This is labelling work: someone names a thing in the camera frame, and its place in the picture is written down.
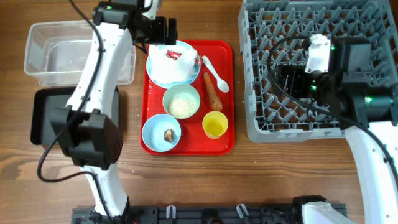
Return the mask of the red snack wrapper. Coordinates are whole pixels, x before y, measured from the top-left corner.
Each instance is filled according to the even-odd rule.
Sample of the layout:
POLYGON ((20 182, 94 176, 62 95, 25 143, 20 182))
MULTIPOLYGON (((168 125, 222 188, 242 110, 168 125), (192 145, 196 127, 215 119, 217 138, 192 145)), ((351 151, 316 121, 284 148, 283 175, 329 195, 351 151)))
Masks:
POLYGON ((172 50, 168 50, 168 51, 166 52, 166 56, 167 56, 168 58, 173 59, 173 60, 179 59, 179 58, 181 57, 181 55, 182 55, 182 53, 179 53, 179 52, 176 52, 176 51, 172 51, 172 50))

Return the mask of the green bowl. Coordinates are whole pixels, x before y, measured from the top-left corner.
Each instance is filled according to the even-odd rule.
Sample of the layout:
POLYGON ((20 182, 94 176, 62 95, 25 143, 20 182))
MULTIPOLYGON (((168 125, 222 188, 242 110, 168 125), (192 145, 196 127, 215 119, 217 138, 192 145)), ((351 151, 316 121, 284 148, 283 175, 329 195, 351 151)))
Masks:
POLYGON ((178 84, 164 93, 162 103, 167 114, 176 119, 187 119, 198 111, 201 98, 193 86, 178 84))

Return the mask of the white rice grains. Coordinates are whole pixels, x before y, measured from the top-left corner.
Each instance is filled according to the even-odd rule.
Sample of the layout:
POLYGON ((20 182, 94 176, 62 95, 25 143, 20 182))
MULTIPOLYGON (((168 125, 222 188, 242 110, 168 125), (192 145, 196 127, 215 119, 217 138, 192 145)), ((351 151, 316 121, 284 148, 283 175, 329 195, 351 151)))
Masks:
POLYGON ((188 93, 174 95, 168 103, 169 113, 177 119, 191 117, 197 110, 197 101, 188 93))

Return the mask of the yellow plastic cup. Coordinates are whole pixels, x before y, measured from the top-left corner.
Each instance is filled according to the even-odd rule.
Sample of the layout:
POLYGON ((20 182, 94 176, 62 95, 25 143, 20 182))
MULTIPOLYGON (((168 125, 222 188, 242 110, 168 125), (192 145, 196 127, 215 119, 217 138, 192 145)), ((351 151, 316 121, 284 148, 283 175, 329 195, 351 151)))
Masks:
POLYGON ((203 117, 202 126, 210 139, 217 139, 227 131, 229 123, 222 112, 211 111, 203 117))

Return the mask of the small light blue bowl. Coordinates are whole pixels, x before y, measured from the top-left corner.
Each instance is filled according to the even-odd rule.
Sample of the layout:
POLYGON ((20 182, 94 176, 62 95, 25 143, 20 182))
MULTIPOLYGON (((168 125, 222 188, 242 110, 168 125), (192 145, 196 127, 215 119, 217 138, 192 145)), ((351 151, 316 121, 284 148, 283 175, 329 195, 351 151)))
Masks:
POLYGON ((167 152, 179 142, 182 129, 179 122, 168 114, 157 114, 150 117, 143 125, 141 136, 144 144, 152 151, 167 152), (164 134, 172 132, 172 140, 166 141, 164 134))

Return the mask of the brown food scrap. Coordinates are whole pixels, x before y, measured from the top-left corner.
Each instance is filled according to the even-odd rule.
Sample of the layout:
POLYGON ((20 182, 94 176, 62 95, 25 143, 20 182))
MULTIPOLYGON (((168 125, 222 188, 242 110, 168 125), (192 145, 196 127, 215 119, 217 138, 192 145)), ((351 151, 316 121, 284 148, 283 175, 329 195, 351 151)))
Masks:
POLYGON ((164 132, 164 140, 171 143, 174 141, 174 131, 173 129, 167 129, 164 132))

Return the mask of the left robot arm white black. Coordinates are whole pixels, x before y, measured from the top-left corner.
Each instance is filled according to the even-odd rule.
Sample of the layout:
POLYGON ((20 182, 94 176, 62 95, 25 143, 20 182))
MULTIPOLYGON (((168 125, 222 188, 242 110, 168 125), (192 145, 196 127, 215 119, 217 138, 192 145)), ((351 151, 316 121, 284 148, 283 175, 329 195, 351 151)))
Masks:
POLYGON ((160 1, 101 1, 86 22, 93 29, 88 59, 80 81, 63 108, 50 120, 54 139, 37 166, 40 180, 44 160, 58 144, 85 175, 96 203, 92 221, 131 223, 129 198, 116 165, 123 147, 123 133, 112 122, 113 95, 118 73, 127 53, 136 46, 174 45, 177 21, 157 16, 160 1))

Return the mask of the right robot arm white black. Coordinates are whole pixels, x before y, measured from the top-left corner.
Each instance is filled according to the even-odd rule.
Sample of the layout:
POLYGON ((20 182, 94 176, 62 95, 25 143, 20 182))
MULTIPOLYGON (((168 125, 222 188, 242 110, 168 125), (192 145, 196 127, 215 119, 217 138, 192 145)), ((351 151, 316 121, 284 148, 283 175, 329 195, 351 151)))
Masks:
POLYGON ((366 223, 397 222, 397 87, 372 84, 371 43, 300 36, 305 65, 268 66, 274 90, 339 122, 354 157, 366 223))

